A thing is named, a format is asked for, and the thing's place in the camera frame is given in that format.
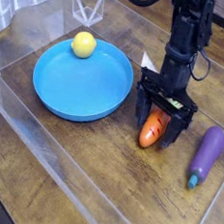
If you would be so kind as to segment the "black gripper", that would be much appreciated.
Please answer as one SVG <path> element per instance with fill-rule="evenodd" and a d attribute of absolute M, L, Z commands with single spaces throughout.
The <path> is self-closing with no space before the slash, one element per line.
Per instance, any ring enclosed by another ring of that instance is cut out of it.
<path fill-rule="evenodd" d="M 153 103 L 167 113 L 171 120 L 160 142 L 161 148 L 166 149 L 175 143 L 181 132 L 189 128 L 193 114 L 198 111 L 196 103 L 186 92 L 197 51 L 191 44 L 168 42 L 160 72 L 147 66 L 141 68 L 135 108 L 137 124 L 141 127 L 146 122 Z"/>

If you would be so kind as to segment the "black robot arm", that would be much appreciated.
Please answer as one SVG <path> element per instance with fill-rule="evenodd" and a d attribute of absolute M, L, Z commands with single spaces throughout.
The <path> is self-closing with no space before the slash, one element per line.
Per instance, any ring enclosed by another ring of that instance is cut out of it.
<path fill-rule="evenodd" d="M 194 77 L 197 56 L 203 56 L 204 47 L 209 44 L 215 1 L 172 0 L 171 38 L 166 43 L 160 72 L 141 69 L 135 108 L 137 124 L 142 126 L 146 122 L 153 105 L 162 109 L 171 118 L 160 141 L 162 148 L 168 148 L 179 138 L 198 111 L 186 92 L 187 84 Z"/>

